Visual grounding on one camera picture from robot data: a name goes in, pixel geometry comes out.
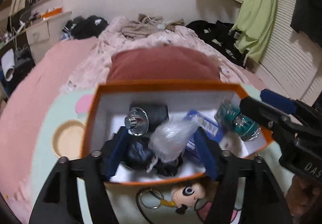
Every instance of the screw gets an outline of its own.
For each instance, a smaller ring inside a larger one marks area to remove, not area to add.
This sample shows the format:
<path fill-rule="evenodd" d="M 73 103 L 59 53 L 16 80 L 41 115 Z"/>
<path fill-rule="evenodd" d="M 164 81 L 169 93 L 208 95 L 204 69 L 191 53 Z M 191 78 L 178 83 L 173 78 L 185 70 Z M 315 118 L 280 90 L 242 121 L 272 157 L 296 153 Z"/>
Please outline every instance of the screw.
<path fill-rule="evenodd" d="M 68 161 L 68 158 L 67 157 L 60 157 L 59 158 L 59 163 L 65 163 Z"/>
<path fill-rule="evenodd" d="M 224 151 L 222 151 L 222 155 L 223 155 L 224 157 L 229 157 L 229 156 L 230 156 L 230 151 L 228 151 L 228 150 L 224 150 Z"/>
<path fill-rule="evenodd" d="M 263 162 L 263 158 L 261 157 L 261 156 L 257 156 L 256 158 L 255 158 L 255 161 L 256 162 L 258 162 L 258 163 L 262 163 Z"/>
<path fill-rule="evenodd" d="M 92 157 L 94 157 L 94 158 L 101 156 L 101 154 L 102 154 L 102 152 L 101 151 L 98 151 L 98 150 L 97 151 L 93 151 L 91 153 Z"/>
<path fill-rule="evenodd" d="M 267 124 L 267 126 L 268 126 L 270 129 L 273 127 L 273 125 L 274 125 L 274 122 L 272 122 L 272 121 L 270 121 L 270 122 Z"/>

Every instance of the drawer handle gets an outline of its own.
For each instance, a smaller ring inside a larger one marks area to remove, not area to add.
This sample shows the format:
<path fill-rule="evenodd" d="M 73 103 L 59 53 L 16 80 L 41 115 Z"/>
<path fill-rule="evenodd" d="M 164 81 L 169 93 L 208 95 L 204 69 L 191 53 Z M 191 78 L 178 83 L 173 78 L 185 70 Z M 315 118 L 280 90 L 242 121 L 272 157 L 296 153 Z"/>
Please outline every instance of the drawer handle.
<path fill-rule="evenodd" d="M 39 39 L 39 32 L 33 33 L 33 39 L 35 41 L 38 41 L 38 39 Z"/>

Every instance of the blue packaging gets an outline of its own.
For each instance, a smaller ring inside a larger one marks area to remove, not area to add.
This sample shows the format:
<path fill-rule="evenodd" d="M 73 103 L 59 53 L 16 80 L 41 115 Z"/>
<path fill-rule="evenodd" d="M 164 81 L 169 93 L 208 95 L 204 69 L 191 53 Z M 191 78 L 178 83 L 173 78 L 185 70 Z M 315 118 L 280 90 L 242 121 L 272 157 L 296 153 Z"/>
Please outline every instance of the blue packaging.
<path fill-rule="evenodd" d="M 219 143 L 223 139 L 224 129 L 220 128 L 215 121 L 209 119 L 208 117 L 204 116 L 198 111 L 195 111 L 195 110 L 189 111 L 184 119 L 189 121 L 190 120 L 198 121 L 199 126 L 202 127 L 202 129 L 205 131 L 205 133 L 207 134 L 207 137 L 210 140 L 214 140 Z M 193 135 L 191 136 L 191 139 L 186 145 L 185 155 L 189 159 L 192 159 L 198 163 L 201 163 L 201 158 L 194 144 Z"/>

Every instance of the pink blanket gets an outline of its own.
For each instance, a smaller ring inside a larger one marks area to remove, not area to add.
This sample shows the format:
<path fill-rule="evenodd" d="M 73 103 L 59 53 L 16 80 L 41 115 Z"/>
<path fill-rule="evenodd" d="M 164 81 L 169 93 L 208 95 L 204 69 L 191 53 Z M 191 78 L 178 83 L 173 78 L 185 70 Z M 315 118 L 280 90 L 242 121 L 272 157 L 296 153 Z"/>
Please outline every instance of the pink blanket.
<path fill-rule="evenodd" d="M 128 19 L 124 16 L 113 18 L 109 26 L 100 34 L 96 49 L 68 78 L 68 82 L 60 89 L 61 93 L 75 89 L 92 89 L 99 83 L 105 83 L 112 65 L 113 54 L 138 48 L 153 50 L 154 47 L 161 46 L 180 46 L 195 49 L 207 55 L 218 66 L 221 81 L 250 84 L 247 76 L 236 65 L 216 49 L 200 40 L 191 29 L 178 25 L 175 27 L 175 32 L 164 30 L 146 38 L 129 40 L 121 33 L 122 28 L 127 23 Z"/>
<path fill-rule="evenodd" d="M 42 121 L 58 89 L 96 47 L 97 38 L 56 44 L 18 85 L 0 117 L 0 190 L 9 197 L 30 174 Z"/>

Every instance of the round beige pattern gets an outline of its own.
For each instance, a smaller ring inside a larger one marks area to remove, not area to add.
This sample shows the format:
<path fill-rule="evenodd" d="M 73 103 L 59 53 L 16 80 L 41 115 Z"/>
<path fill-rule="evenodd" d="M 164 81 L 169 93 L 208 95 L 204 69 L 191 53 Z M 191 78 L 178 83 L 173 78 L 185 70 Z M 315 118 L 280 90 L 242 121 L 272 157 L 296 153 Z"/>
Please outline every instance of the round beige pattern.
<path fill-rule="evenodd" d="M 68 120 L 60 124 L 53 135 L 53 150 L 59 158 L 79 159 L 85 125 L 78 120 Z"/>

